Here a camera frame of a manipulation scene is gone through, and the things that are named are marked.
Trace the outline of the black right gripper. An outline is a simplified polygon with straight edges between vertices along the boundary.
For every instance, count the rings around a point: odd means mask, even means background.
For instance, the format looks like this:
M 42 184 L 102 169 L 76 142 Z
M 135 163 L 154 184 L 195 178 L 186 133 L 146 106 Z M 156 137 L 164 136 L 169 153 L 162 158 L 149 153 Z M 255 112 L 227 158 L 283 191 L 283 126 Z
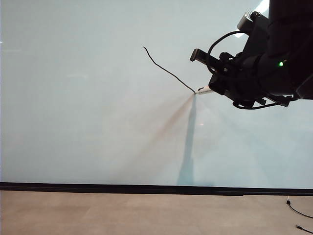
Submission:
M 236 56 L 222 52 L 215 58 L 197 48 L 190 61 L 207 66 L 212 77 L 207 86 L 197 94 L 217 93 L 233 102 L 235 107 L 260 107 L 281 105 L 293 101 L 293 78 L 289 54 L 270 56 L 269 53 L 242 51 Z

